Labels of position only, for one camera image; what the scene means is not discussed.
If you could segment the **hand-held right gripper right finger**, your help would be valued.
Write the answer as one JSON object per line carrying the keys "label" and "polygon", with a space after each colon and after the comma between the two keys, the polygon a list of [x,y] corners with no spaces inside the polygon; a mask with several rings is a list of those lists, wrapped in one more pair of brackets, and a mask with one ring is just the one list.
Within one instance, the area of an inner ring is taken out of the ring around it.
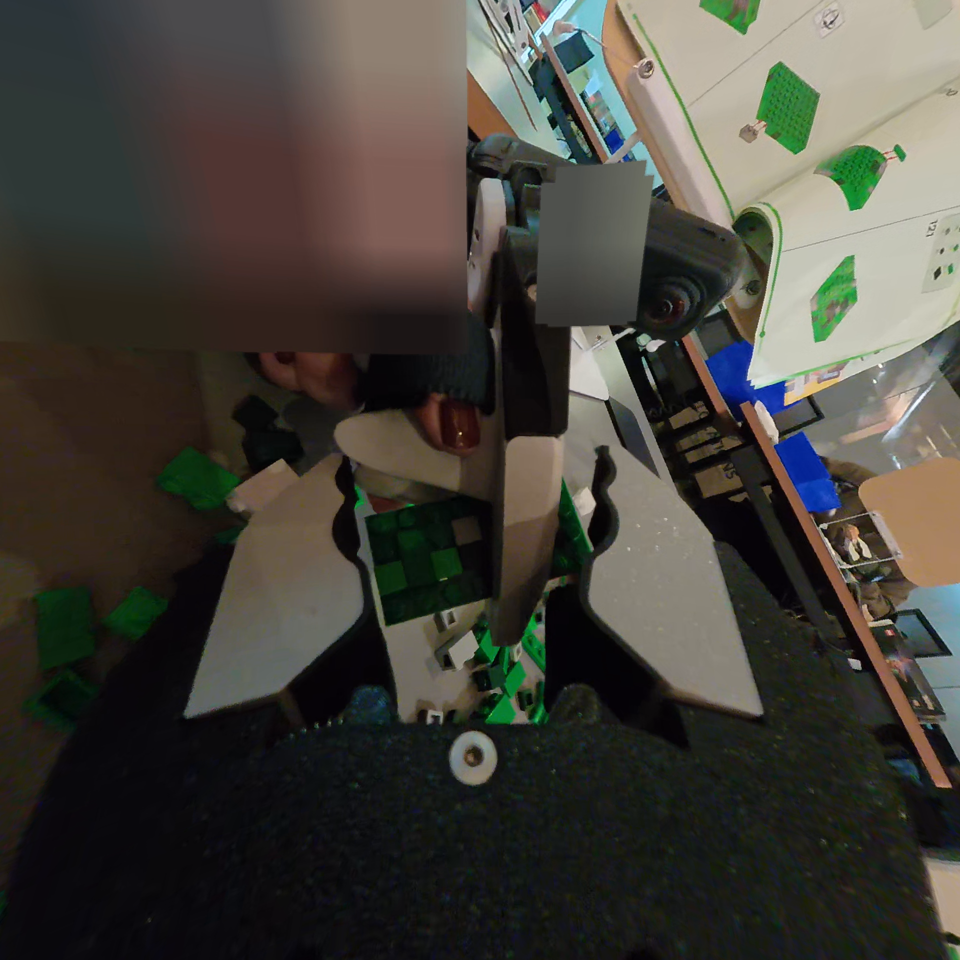
{"label": "hand-held right gripper right finger", "polygon": [[582,605],[668,700],[741,719],[764,714],[714,538],[620,446],[596,450],[594,521],[608,519],[582,576]]}

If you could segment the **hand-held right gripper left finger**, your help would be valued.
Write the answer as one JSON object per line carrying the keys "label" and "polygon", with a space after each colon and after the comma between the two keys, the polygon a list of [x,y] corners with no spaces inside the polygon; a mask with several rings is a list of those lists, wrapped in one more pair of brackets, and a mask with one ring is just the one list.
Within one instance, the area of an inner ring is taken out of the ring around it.
{"label": "hand-held right gripper left finger", "polygon": [[183,717],[199,719],[282,695],[370,607],[357,560],[334,538],[356,528],[353,472],[327,456],[258,510],[239,535]]}

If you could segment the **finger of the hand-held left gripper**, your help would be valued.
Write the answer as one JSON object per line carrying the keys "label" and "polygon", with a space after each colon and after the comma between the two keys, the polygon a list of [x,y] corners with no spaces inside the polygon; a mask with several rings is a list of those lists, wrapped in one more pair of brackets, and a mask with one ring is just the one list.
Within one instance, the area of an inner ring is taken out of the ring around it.
{"label": "finger of the hand-held left gripper", "polygon": [[564,450],[564,437],[516,437],[506,443],[493,528],[496,586],[490,631],[496,646],[522,640],[550,577]]}

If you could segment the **green toy brick assembly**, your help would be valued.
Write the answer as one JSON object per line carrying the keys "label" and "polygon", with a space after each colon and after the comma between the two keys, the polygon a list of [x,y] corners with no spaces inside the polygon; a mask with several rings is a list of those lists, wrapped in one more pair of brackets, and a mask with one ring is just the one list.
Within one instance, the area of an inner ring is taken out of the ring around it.
{"label": "green toy brick assembly", "polygon": [[442,611],[494,602],[494,509],[455,494],[364,519],[381,620],[392,628]]}

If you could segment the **grey desk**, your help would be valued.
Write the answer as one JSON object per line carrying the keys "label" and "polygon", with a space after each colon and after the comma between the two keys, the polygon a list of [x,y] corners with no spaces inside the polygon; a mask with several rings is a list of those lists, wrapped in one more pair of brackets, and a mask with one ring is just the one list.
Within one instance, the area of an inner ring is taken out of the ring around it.
{"label": "grey desk", "polygon": [[140,587],[165,598],[229,526],[162,491],[157,477],[183,449],[238,475],[247,461],[234,408],[249,395],[280,412],[313,465],[332,450],[339,415],[261,379],[231,352],[2,344],[1,870],[66,734],[26,714],[46,679],[35,596],[89,590],[95,613]]}

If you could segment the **person's left hand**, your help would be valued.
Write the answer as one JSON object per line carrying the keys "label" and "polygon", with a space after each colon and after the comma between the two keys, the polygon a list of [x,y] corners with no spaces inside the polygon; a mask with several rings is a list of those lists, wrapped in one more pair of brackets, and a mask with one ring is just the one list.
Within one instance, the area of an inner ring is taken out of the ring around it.
{"label": "person's left hand", "polygon": [[433,389],[430,366],[444,356],[360,356],[307,351],[246,352],[246,364],[273,386],[341,415],[402,410],[434,449],[459,457],[477,449],[483,406],[469,388]]}

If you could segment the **white card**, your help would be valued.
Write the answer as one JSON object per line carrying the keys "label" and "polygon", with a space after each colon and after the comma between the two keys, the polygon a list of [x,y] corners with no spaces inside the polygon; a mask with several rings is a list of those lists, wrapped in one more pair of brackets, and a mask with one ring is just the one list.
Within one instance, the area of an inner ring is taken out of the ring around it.
{"label": "white card", "polygon": [[299,480],[300,475],[288,462],[276,460],[235,486],[224,502],[234,514],[248,518],[267,507]]}

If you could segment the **pile of loose toy bricks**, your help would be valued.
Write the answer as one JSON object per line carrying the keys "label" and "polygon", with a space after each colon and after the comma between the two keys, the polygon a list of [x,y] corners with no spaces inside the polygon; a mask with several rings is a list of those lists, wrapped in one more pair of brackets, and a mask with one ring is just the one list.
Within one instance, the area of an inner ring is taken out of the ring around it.
{"label": "pile of loose toy bricks", "polygon": [[541,596],[511,645],[494,642],[489,618],[477,613],[468,618],[456,610],[435,615],[440,643],[433,652],[440,673],[462,681],[454,696],[434,694],[417,702],[414,723],[421,726],[531,724],[545,726],[546,706],[546,600]]}

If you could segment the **dark green brick cluster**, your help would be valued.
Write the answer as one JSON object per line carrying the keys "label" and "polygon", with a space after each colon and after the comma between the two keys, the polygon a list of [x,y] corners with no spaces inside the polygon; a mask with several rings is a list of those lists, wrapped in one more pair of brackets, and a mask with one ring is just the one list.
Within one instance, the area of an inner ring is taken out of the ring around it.
{"label": "dark green brick cluster", "polygon": [[293,430],[280,425],[280,414],[261,397],[248,394],[234,406],[231,419],[243,431],[242,450],[252,474],[276,462],[295,467],[305,455]]}

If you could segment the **row of dark labelled boxes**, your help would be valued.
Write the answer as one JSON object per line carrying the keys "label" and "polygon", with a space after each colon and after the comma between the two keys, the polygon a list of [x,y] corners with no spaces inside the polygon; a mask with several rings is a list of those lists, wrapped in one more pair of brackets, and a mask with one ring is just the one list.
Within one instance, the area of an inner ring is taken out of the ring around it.
{"label": "row of dark labelled boxes", "polygon": [[745,497],[734,452],[746,441],[736,422],[716,414],[702,400],[663,412],[668,415],[654,422],[654,437],[679,496],[691,505]]}

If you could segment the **blue storage bin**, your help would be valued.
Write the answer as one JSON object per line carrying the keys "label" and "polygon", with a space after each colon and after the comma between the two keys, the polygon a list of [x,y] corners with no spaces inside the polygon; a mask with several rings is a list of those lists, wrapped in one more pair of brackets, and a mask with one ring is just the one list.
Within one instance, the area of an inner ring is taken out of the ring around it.
{"label": "blue storage bin", "polygon": [[754,348],[750,342],[734,342],[706,360],[716,388],[731,410],[756,400],[756,390],[749,377]]}
{"label": "blue storage bin", "polygon": [[774,450],[806,510],[817,514],[841,507],[834,480],[804,433],[781,439]]}

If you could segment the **black tablet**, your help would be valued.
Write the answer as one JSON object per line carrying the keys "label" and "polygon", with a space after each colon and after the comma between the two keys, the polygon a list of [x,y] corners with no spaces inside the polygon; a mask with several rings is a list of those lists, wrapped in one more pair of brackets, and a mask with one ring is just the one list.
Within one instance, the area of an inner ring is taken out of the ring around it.
{"label": "black tablet", "polygon": [[870,623],[870,632],[886,657],[949,658],[953,651],[918,608],[895,610]]}

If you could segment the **tan rounded panel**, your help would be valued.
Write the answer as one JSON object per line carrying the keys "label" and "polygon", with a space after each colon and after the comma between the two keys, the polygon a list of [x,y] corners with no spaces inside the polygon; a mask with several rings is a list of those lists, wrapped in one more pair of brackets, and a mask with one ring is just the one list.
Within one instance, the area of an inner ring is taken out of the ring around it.
{"label": "tan rounded panel", "polygon": [[899,551],[903,576],[924,589],[959,582],[959,461],[934,459],[859,486]]}

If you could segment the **open building instruction booklet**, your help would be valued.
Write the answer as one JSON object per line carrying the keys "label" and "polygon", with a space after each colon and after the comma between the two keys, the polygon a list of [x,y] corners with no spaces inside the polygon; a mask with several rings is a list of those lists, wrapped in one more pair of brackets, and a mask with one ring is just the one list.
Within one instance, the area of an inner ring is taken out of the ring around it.
{"label": "open building instruction booklet", "polygon": [[755,386],[855,370],[958,322],[958,2],[783,2],[786,177]]}

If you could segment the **clear photo frame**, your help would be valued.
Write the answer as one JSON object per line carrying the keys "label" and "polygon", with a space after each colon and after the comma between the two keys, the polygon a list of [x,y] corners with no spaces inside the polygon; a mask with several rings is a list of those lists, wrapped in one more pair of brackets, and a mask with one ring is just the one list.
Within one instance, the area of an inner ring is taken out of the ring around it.
{"label": "clear photo frame", "polygon": [[903,556],[881,516],[873,510],[832,517],[819,523],[818,530],[849,586],[887,579]]}

